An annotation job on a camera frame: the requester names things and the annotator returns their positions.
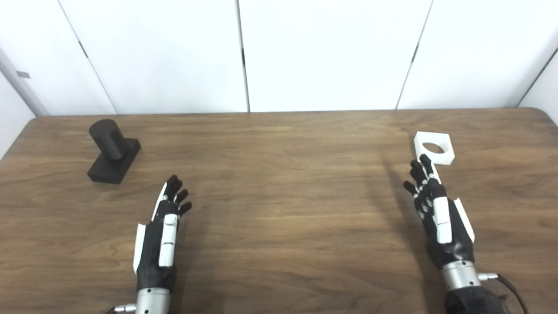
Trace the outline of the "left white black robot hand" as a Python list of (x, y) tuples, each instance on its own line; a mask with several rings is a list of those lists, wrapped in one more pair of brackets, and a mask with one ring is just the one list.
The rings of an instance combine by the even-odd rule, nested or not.
[(176, 239), (180, 219), (192, 208), (185, 201), (189, 191), (183, 182), (172, 175), (161, 188), (151, 221), (139, 224), (134, 247), (133, 268), (137, 277), (137, 291), (161, 288), (174, 290)]

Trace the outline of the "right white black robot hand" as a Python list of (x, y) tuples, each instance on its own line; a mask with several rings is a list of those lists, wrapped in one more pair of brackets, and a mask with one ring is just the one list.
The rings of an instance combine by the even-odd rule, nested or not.
[(438, 268), (457, 261), (474, 262), (472, 225), (460, 199), (451, 199), (426, 154), (410, 163), (416, 181), (404, 181), (426, 234), (427, 253)]

